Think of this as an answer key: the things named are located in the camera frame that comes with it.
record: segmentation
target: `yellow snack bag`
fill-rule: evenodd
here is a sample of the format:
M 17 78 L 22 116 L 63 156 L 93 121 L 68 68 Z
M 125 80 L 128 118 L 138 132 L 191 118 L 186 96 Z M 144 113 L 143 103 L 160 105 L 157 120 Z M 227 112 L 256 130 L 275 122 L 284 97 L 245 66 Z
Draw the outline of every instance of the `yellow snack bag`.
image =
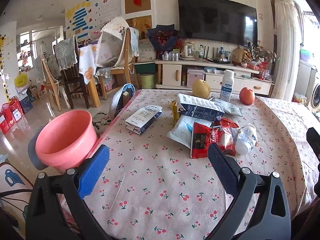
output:
M 172 100 L 170 106 L 171 106 L 171 111 L 173 116 L 172 128 L 174 128 L 174 126 L 176 125 L 177 121 L 180 118 L 180 114 L 178 114 L 178 109 L 177 109 L 177 101 Z

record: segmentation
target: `wooden chair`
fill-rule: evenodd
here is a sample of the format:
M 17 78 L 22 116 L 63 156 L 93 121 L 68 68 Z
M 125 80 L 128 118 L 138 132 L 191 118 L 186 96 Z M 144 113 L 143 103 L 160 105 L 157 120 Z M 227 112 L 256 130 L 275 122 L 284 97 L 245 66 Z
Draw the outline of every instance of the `wooden chair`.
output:
M 106 91 L 105 86 L 104 86 L 104 79 L 102 76 L 99 76 L 99 83 L 101 85 L 101 90 L 102 90 L 102 96 L 103 99 L 106 100 L 108 99 L 108 94 L 114 93 L 116 91 L 118 91 L 120 88 L 122 88 L 122 86 L 124 84 L 122 84 L 123 82 L 121 82 L 123 80 L 122 75 L 125 75 L 125 84 L 126 83 L 131 83 L 131 78 L 130 78 L 130 67 L 134 67 L 132 63 L 129 63 L 128 57 L 129 57 L 129 48 L 130 48 L 130 29 L 127 29 L 125 32 L 125 38 L 124 38 L 124 49 L 125 49 L 125 53 L 124 53 L 124 69 L 111 69 L 110 71 L 110 75 L 116 75 L 116 80 L 118 83 L 117 88 L 114 88 L 110 91 Z
M 65 92 L 67 94 L 71 109 L 74 109 L 74 105 L 72 101 L 73 94 L 83 94 L 85 105 L 88 109 L 90 108 L 90 105 L 88 100 L 87 87 L 84 83 L 84 76 L 79 73 L 79 50 L 78 50 L 78 44 L 77 44 L 76 38 L 75 38 L 75 52 L 76 52 L 78 63 L 74 64 L 74 66 L 71 68 L 61 70 L 60 73 L 62 75 L 63 85 L 65 88 Z M 77 86 L 77 88 L 75 90 L 70 91 L 69 85 Z
M 52 99 L 54 99 L 55 103 L 58 106 L 59 111 L 61 111 L 61 105 L 59 101 L 59 86 L 61 86 L 62 83 L 60 80 L 55 79 L 51 75 L 51 72 L 47 66 L 47 62 L 45 61 L 43 54 L 41 54 L 41 62 L 42 62 L 42 67 L 44 69 L 44 77 L 45 77 L 44 86 L 45 86 L 45 90 L 47 91 L 51 108 L 53 108 Z

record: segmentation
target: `ceiling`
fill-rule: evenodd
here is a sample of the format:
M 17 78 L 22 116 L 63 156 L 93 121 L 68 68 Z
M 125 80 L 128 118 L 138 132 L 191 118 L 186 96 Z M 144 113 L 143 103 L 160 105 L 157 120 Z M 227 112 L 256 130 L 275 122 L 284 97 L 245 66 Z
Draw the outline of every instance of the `ceiling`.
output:
M 32 33 L 32 40 L 37 41 L 46 37 L 55 37 L 56 32 L 54 29 L 52 30 L 44 30 L 39 32 L 33 32 Z
M 64 0 L 10 0 L 1 22 L 17 21 L 17 29 L 41 22 L 64 22 Z

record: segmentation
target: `wooden drawer handle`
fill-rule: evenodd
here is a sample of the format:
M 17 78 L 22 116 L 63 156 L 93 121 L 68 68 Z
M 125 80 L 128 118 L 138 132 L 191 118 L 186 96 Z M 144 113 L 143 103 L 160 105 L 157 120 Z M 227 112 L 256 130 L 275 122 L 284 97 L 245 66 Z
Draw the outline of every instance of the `wooden drawer handle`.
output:
M 176 81 L 179 81 L 179 70 L 176 70 Z

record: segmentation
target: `pink plastic bucket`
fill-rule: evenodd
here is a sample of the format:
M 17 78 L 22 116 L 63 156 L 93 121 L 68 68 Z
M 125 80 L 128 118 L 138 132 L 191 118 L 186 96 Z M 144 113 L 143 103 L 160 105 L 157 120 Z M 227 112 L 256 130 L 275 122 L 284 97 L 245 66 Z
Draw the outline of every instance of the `pink plastic bucket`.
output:
M 57 170 L 77 167 L 97 141 L 88 111 L 72 110 L 48 123 L 36 141 L 38 158 Z

